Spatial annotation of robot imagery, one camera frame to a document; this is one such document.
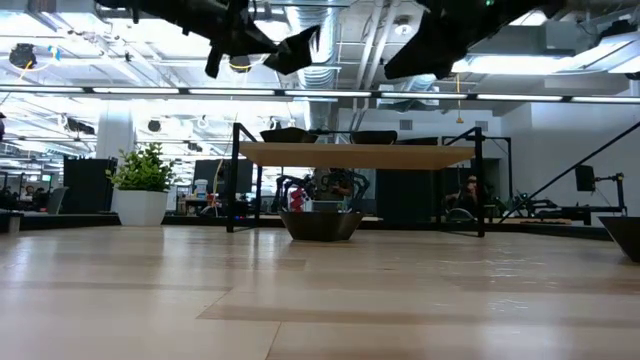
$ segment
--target green plant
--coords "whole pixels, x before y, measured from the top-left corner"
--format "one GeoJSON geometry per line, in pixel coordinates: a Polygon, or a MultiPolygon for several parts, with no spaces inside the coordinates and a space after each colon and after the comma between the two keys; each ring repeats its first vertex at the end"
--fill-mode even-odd
{"type": "Polygon", "coordinates": [[[124,164],[118,167],[113,174],[106,171],[107,178],[114,183],[119,190],[144,190],[165,191],[168,190],[176,174],[172,168],[174,161],[169,163],[160,160],[162,145],[152,143],[145,150],[125,153],[120,150],[124,164]]]}

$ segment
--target column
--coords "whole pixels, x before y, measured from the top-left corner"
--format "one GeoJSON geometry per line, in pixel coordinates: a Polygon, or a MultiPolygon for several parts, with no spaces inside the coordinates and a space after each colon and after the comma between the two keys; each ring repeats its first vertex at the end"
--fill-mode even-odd
{"type": "Polygon", "coordinates": [[[135,126],[129,101],[103,101],[98,122],[96,159],[120,158],[134,149],[135,126]]]}

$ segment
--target chair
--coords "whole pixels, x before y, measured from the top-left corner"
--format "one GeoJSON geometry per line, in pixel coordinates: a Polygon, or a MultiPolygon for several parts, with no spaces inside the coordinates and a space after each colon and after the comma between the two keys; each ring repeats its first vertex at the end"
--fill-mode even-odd
{"type": "Polygon", "coordinates": [[[51,192],[49,202],[47,203],[47,213],[49,215],[58,215],[62,199],[64,199],[64,194],[67,192],[67,189],[69,189],[69,187],[65,186],[54,189],[53,192],[51,192]]]}

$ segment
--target white planter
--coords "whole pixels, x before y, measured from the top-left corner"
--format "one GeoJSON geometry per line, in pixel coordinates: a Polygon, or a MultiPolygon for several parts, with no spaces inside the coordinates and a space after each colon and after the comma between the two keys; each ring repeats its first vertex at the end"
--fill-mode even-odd
{"type": "Polygon", "coordinates": [[[124,226],[159,226],[167,208],[167,193],[115,190],[116,211],[124,226]]]}

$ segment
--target white wall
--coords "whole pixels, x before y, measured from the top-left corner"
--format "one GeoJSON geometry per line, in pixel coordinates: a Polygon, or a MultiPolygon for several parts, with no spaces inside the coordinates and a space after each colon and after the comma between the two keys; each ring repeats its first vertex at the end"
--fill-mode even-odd
{"type": "MultiPolygon", "coordinates": [[[[517,191],[530,193],[535,190],[531,174],[528,171],[535,160],[533,153],[529,151],[533,146],[532,126],[531,104],[524,104],[502,118],[502,136],[511,137],[513,190],[515,194],[517,194],[517,191]]],[[[500,169],[502,173],[500,183],[508,184],[508,163],[506,158],[501,160],[500,169]]],[[[508,199],[508,188],[505,186],[501,188],[500,197],[504,200],[508,199]]]]}
{"type": "MultiPolygon", "coordinates": [[[[352,118],[351,109],[340,109],[338,112],[338,124],[340,130],[348,130],[352,118]]],[[[501,118],[493,116],[491,111],[487,110],[463,110],[461,117],[463,124],[456,123],[458,119],[457,111],[449,111],[446,114],[440,111],[409,111],[400,114],[393,110],[375,110],[367,111],[362,123],[361,131],[364,130],[396,130],[398,139],[410,139],[431,136],[458,136],[463,132],[475,126],[476,121],[487,121],[489,123],[489,131],[484,134],[487,136],[501,136],[502,126],[501,118]],[[413,130],[402,131],[399,129],[399,121],[401,119],[413,120],[413,130]]],[[[473,146],[471,142],[459,141],[457,146],[473,146]]],[[[493,142],[486,142],[484,145],[484,156],[487,158],[502,158],[504,153],[493,142]]]]}
{"type": "MultiPolygon", "coordinates": [[[[515,109],[502,119],[503,134],[513,138],[515,187],[523,192],[537,190],[633,125],[639,120],[637,114],[638,109],[630,105],[538,103],[515,109]]],[[[635,216],[640,216],[639,153],[640,130],[636,130],[586,163],[594,167],[596,176],[625,174],[625,200],[629,214],[635,216]]],[[[597,187],[617,205],[614,182],[600,182],[597,187]]],[[[598,193],[577,192],[573,172],[539,196],[545,197],[558,205],[607,205],[598,193]]],[[[599,223],[597,216],[594,224],[599,223]]]]}

